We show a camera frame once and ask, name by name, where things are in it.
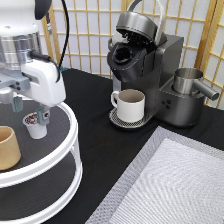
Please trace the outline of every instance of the pod coffee maker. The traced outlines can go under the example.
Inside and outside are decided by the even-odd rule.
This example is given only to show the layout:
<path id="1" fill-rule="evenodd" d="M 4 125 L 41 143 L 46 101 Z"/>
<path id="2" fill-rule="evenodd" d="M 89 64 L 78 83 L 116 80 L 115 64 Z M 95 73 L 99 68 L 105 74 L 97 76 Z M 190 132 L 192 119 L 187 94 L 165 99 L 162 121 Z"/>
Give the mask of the pod coffee maker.
<path id="1" fill-rule="evenodd" d="M 107 62 L 114 90 L 120 85 L 120 90 L 145 94 L 145 116 L 139 122 L 126 123 L 117 118 L 114 108 L 110 120 L 124 129 L 142 127 L 152 117 L 178 127 L 193 126 L 200 119 L 205 98 L 216 100 L 219 93 L 201 82 L 201 71 L 178 69 L 184 38 L 163 33 L 165 13 L 160 1 L 158 27 L 147 16 L 133 12 L 139 2 L 133 1 L 120 15 L 118 33 L 108 42 Z"/>

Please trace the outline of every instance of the black table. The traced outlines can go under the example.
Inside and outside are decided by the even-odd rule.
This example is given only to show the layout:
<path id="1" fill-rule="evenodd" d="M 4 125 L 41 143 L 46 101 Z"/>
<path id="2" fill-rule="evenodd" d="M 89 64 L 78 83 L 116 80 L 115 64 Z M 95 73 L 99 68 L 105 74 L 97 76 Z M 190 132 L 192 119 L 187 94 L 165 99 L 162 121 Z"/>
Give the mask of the black table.
<path id="1" fill-rule="evenodd" d="M 193 128 L 178 129 L 153 119 L 138 131 L 124 132 L 109 121 L 112 80 L 74 69 L 63 77 L 65 102 L 79 123 L 83 178 L 71 202 L 47 224 L 85 223 L 158 126 L 224 150 L 224 111 L 204 106 Z"/>

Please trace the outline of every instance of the gray mat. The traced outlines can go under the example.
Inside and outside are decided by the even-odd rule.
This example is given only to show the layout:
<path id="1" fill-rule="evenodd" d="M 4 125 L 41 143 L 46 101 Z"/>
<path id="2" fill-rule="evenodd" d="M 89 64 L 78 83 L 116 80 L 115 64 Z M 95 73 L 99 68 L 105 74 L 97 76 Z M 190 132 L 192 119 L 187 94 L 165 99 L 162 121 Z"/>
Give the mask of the gray mat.
<path id="1" fill-rule="evenodd" d="M 224 221 L 224 161 L 165 139 L 111 224 L 211 224 Z"/>
<path id="2" fill-rule="evenodd" d="M 87 224 L 109 223 L 110 218 L 165 138 L 224 160 L 222 151 L 158 127 L 93 215 L 87 220 Z"/>
<path id="3" fill-rule="evenodd" d="M 11 105 L 0 104 L 0 126 L 9 126 L 14 129 L 22 154 L 17 165 L 9 170 L 0 171 L 0 174 L 41 160 L 54 151 L 67 137 L 70 129 L 69 118 L 62 109 L 54 107 L 51 109 L 50 124 L 47 125 L 47 136 L 40 140 L 32 139 L 22 119 L 38 108 L 40 108 L 38 103 L 25 100 L 24 110 L 20 113 L 13 113 Z"/>
<path id="4" fill-rule="evenodd" d="M 74 175 L 75 162 L 69 153 L 40 176 L 0 189 L 0 223 L 31 216 L 52 205 L 67 191 Z"/>

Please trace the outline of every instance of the cable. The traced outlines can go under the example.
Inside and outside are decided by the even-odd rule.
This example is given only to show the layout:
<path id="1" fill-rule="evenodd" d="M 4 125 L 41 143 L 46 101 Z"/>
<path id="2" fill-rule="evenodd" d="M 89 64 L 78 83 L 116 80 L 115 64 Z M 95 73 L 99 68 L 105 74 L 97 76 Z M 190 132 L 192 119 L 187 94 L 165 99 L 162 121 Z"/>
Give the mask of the cable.
<path id="1" fill-rule="evenodd" d="M 61 54 L 61 60 L 60 60 L 60 63 L 59 63 L 59 68 L 61 68 L 62 61 L 63 61 L 64 56 L 65 56 L 65 51 L 66 51 L 66 47 L 67 47 L 67 44 L 68 44 L 69 31 L 70 31 L 70 25 L 69 25 L 69 17 L 68 17 L 67 6 L 65 4 L 65 0 L 61 0 L 61 2 L 62 2 L 62 5 L 63 5 L 63 8 L 64 8 L 64 11 L 65 11 L 65 18 L 66 18 L 67 27 L 66 27 L 65 44 L 64 44 L 64 48 L 63 48 L 63 51 L 62 51 L 62 54 Z"/>
<path id="2" fill-rule="evenodd" d="M 55 65 L 55 67 L 57 68 L 57 71 L 58 71 L 58 78 L 56 80 L 56 83 L 57 83 L 61 78 L 60 68 L 58 67 L 57 63 L 54 60 L 50 59 L 50 62 L 52 62 Z"/>
<path id="3" fill-rule="evenodd" d="M 36 51 L 31 51 L 30 52 L 30 57 L 32 59 L 36 59 L 36 60 L 39 60 L 39 61 L 53 63 L 55 65 L 55 67 L 57 68 L 57 71 L 58 71 L 58 77 L 57 77 L 56 83 L 60 80 L 60 77 L 61 77 L 60 69 L 59 69 L 57 63 L 54 60 L 52 60 L 49 55 L 43 55 L 43 54 L 40 54 Z"/>

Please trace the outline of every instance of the beige cup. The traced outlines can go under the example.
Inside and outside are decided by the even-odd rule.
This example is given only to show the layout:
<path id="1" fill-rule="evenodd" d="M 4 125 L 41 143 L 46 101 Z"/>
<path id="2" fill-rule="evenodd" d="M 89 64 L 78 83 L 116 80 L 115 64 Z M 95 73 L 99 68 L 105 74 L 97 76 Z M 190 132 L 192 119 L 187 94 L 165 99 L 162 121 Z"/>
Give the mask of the beige cup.
<path id="1" fill-rule="evenodd" d="M 10 127 L 0 127 L 0 170 L 6 170 L 19 162 L 21 153 L 15 132 Z"/>
<path id="2" fill-rule="evenodd" d="M 138 90 L 114 91 L 111 94 L 111 103 L 117 108 L 118 118 L 124 122 L 134 123 L 144 117 L 145 95 Z"/>

